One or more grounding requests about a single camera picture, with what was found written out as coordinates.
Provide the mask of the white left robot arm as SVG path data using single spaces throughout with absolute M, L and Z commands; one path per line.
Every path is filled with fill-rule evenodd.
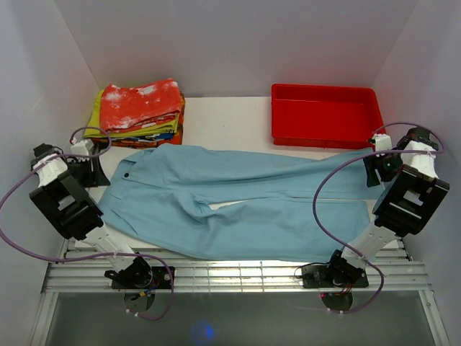
M 109 180 L 102 170 L 101 152 L 85 139 L 71 145 L 71 155 L 63 157 L 56 146 L 42 143 L 33 149 L 31 169 L 39 178 L 30 199 L 65 239 L 88 244 L 98 253 L 108 253 L 112 266 L 104 276 L 123 288 L 150 288 L 153 271 L 148 263 L 128 245 L 119 242 L 102 220 L 103 212 L 87 191 L 107 187 Z

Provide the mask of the light blue trousers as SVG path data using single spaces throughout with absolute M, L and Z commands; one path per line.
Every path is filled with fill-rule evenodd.
M 104 222 L 204 260 L 324 262 L 369 224 L 361 151 L 315 160 L 164 144 L 124 158 Z

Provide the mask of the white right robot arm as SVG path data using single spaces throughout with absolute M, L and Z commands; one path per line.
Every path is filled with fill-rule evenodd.
M 375 134 L 375 152 L 363 159 L 367 186 L 384 184 L 369 226 L 341 250 L 325 269 L 334 286 L 353 285 L 365 276 L 366 261 L 385 245 L 420 233 L 449 192 L 449 184 L 435 170 L 439 144 L 430 130 L 415 126 L 397 144 L 390 136 Z

